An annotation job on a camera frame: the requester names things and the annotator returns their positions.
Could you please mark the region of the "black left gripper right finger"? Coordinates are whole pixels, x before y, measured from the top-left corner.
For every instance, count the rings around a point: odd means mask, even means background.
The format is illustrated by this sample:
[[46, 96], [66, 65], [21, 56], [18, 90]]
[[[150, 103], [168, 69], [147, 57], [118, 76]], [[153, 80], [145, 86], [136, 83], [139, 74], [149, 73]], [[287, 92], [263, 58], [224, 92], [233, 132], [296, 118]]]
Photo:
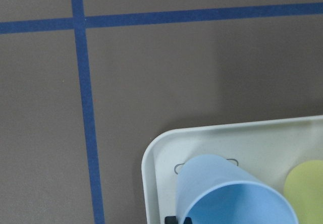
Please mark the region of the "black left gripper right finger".
[[192, 224], [192, 219], [190, 217], [186, 217], [183, 224]]

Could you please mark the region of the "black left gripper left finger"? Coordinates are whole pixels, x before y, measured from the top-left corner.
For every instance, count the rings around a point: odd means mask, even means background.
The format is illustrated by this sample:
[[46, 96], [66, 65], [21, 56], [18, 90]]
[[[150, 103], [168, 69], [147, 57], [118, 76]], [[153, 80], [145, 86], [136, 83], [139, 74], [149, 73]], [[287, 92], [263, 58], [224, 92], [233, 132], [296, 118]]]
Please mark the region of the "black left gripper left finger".
[[176, 216], [166, 216], [164, 219], [165, 224], [177, 224]]

